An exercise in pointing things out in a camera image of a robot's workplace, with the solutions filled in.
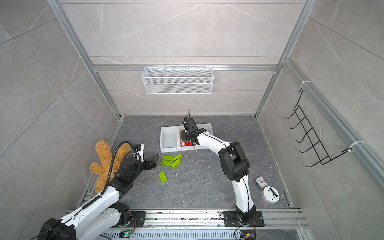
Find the green lego brick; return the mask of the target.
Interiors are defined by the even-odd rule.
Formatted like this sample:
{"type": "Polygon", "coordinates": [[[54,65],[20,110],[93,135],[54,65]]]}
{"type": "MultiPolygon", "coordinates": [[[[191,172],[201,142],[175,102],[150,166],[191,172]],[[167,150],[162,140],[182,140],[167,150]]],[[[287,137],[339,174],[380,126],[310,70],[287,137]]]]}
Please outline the green lego brick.
{"type": "Polygon", "coordinates": [[[163,156],[163,160],[165,161],[173,161],[173,156],[163,156]]]}
{"type": "Polygon", "coordinates": [[[175,157],[173,157],[172,161],[175,162],[176,160],[181,160],[182,158],[183,156],[181,154],[178,154],[175,157]]]}
{"type": "Polygon", "coordinates": [[[162,166],[171,167],[172,163],[173,163],[172,161],[163,160],[162,161],[162,166]]]}
{"type": "Polygon", "coordinates": [[[175,160],[174,162],[171,163],[171,167],[172,167],[173,169],[175,169],[175,168],[178,167],[180,164],[181,164],[181,160],[180,160],[180,159],[177,159],[177,160],[175,160]]]}

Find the green lego brick lone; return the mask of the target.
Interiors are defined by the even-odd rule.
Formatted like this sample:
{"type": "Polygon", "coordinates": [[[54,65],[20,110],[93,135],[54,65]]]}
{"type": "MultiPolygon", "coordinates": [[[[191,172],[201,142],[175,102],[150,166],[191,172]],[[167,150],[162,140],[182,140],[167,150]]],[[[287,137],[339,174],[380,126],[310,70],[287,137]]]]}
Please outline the green lego brick lone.
{"type": "Polygon", "coordinates": [[[159,178],[160,178],[160,180],[161,180],[162,183],[165,183],[165,182],[168,181],[168,179],[167,179],[166,174],[165,174],[164,171],[159,172],[159,178]]]}

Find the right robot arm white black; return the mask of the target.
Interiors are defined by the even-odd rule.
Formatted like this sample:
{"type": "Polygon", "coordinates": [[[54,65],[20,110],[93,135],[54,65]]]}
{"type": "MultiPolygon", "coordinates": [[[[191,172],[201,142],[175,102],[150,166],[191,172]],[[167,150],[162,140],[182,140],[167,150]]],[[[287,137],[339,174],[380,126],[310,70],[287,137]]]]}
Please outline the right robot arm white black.
{"type": "Polygon", "coordinates": [[[221,140],[206,129],[199,128],[194,119],[185,116],[184,130],[181,131],[181,140],[193,145],[208,148],[219,156],[222,171],[232,182],[235,196],[237,218],[242,225],[248,225],[256,214],[256,206],[249,189],[250,162],[240,143],[221,140]]]}

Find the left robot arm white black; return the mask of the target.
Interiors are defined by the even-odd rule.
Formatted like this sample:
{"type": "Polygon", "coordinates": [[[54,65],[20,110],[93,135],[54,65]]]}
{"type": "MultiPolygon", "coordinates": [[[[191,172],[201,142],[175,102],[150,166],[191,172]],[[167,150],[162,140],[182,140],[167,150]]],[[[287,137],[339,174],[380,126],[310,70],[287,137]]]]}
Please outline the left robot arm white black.
{"type": "Polygon", "coordinates": [[[100,192],[78,209],[61,219],[46,221],[36,239],[38,240],[94,240],[113,226],[135,225],[130,207],[121,203],[133,187],[134,180],[144,171],[155,169],[159,154],[142,162],[133,157],[123,160],[120,169],[108,183],[105,192],[100,192]]]}

